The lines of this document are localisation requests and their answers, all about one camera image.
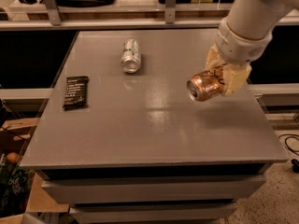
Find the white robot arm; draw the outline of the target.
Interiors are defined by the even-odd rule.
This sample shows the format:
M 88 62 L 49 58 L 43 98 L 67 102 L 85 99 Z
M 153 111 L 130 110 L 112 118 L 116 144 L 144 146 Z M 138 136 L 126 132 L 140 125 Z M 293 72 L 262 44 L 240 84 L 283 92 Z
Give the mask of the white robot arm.
M 249 77 L 250 63 L 260 58 L 272 40 L 278 21 L 299 8 L 299 0 L 234 0 L 209 50 L 206 69 L 222 71 L 218 82 L 208 81 L 204 95 L 229 96 Z

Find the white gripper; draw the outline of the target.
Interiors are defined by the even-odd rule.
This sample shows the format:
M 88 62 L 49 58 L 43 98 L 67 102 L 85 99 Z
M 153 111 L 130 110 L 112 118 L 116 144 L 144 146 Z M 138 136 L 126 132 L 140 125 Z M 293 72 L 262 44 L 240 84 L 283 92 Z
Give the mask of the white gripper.
M 262 39 L 253 40 L 237 35 L 223 19 L 218 28 L 213 45 L 207 54 L 205 69 L 210 70 L 223 66 L 223 96 L 230 96 L 239 91 L 251 72 L 250 62 L 259 59 L 272 40 L 268 32 Z

